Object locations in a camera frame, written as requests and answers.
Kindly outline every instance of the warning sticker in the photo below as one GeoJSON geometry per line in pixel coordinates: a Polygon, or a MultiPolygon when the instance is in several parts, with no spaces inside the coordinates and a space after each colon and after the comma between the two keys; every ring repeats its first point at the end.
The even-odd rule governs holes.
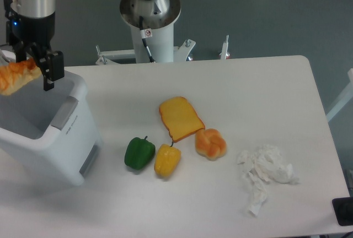
{"type": "Polygon", "coordinates": [[[152,29],[141,30],[140,32],[143,39],[152,37],[152,29]]]}

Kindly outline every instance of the bread slice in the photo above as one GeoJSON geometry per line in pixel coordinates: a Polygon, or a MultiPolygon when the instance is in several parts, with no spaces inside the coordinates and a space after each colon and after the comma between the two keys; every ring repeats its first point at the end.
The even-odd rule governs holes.
{"type": "Polygon", "coordinates": [[[159,113],[174,143],[205,128],[192,105],[182,96],[163,102],[159,113]]]}
{"type": "Polygon", "coordinates": [[[0,94],[11,95],[40,75],[40,69],[32,58],[0,66],[0,94]]]}

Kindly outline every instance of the white plastic bin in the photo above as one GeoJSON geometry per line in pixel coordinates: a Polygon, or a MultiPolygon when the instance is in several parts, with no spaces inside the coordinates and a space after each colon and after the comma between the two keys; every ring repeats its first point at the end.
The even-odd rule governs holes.
{"type": "Polygon", "coordinates": [[[82,77],[65,72],[49,91],[43,78],[11,96],[0,96],[0,148],[23,165],[80,185],[101,138],[82,77]]]}

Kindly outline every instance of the gray floor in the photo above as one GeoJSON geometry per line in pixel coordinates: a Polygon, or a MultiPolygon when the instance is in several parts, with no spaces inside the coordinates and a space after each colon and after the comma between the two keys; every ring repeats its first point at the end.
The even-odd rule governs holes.
{"type": "MultiPolygon", "coordinates": [[[[64,52],[67,66],[94,64],[96,44],[102,51],[132,48],[119,3],[57,0],[52,47],[64,52]]],[[[196,60],[216,59],[229,34],[232,58],[306,56],[325,109],[349,82],[353,0],[181,0],[181,4],[175,44],[195,40],[196,60]]],[[[0,24],[0,39],[5,42],[3,8],[0,24]]],[[[353,101],[330,123],[342,167],[353,167],[352,116],[353,101]]]]}

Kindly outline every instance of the cable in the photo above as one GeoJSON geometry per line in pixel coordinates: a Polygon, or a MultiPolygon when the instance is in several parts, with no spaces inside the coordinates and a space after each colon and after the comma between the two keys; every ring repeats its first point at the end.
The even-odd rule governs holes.
{"type": "Polygon", "coordinates": [[[353,231],[347,232],[347,233],[346,233],[344,236],[342,236],[341,238],[346,238],[346,237],[350,236],[351,234],[353,234],[353,231]]]}
{"type": "MultiPolygon", "coordinates": [[[[143,30],[143,17],[140,16],[140,31],[143,30]]],[[[144,45],[144,47],[146,48],[146,51],[147,51],[147,55],[148,55],[148,58],[149,58],[149,62],[150,63],[155,63],[156,61],[153,59],[152,57],[152,54],[151,54],[151,51],[149,50],[148,46],[147,46],[147,41],[145,38],[142,38],[142,43],[144,45]]]]}

